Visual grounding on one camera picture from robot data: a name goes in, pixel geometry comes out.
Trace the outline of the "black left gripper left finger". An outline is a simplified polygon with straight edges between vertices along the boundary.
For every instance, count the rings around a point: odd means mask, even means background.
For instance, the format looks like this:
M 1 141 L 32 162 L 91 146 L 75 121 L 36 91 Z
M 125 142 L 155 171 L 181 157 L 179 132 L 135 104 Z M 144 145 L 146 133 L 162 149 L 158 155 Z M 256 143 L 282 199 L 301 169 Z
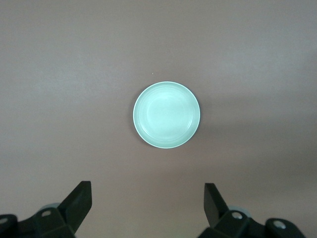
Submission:
M 20 238 L 74 238 L 92 207 L 90 181 L 80 182 L 57 206 L 46 207 L 18 223 Z

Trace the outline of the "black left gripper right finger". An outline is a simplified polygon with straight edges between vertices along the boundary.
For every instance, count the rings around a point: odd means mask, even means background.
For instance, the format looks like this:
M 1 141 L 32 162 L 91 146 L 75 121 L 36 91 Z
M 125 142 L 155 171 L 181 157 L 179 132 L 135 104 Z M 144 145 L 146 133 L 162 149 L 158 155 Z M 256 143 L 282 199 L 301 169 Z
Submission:
M 264 238 L 265 226 L 239 207 L 228 207 L 214 183 L 204 188 L 204 211 L 209 227 L 200 238 Z

